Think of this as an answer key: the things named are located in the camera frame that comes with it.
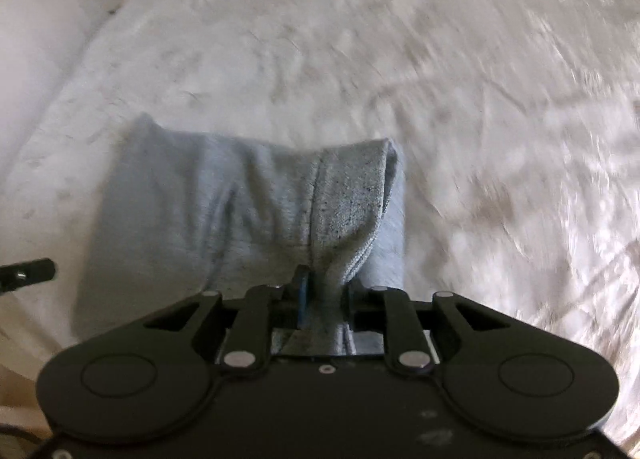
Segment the white embroidered bedspread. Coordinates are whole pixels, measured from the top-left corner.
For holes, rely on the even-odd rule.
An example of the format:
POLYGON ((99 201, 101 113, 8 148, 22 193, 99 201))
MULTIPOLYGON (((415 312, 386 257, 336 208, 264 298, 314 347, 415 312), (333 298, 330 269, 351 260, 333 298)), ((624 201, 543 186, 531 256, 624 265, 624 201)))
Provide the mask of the white embroidered bedspread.
POLYGON ((1 301, 32 381, 72 324, 104 190, 142 116, 296 151, 389 139, 404 284, 602 353, 606 431, 639 451, 639 0, 125 0, 1 179, 1 258, 53 283, 1 301))

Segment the grey sweatpants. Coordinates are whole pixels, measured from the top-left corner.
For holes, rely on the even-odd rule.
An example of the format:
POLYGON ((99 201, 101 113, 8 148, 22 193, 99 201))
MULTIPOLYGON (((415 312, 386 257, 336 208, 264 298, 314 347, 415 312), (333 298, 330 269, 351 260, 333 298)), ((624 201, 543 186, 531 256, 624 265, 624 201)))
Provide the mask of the grey sweatpants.
POLYGON ((74 335, 92 338, 203 291, 238 299, 306 266, 318 301, 277 349, 380 353, 381 338, 350 330, 340 301, 352 279, 404 284, 404 192, 404 156, 389 139, 296 151, 142 116, 106 183, 74 335))

